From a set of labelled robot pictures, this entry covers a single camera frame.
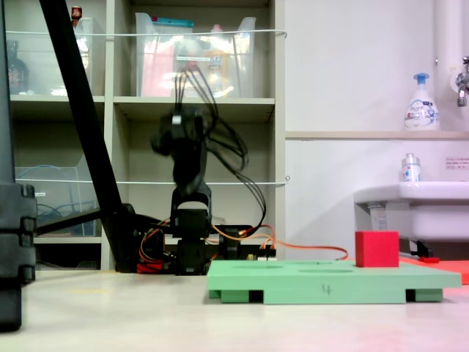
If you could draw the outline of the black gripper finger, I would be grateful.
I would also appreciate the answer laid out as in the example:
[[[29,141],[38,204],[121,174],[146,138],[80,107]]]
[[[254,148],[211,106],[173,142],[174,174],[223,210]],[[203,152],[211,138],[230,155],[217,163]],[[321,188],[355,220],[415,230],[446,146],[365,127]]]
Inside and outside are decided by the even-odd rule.
[[[160,126],[160,128],[150,138],[150,146],[152,151],[163,156],[170,156],[172,151],[172,143],[173,138],[171,129],[166,128],[163,125]]]
[[[182,196],[195,193],[204,179],[206,148],[202,144],[180,144],[174,151],[174,182]]]

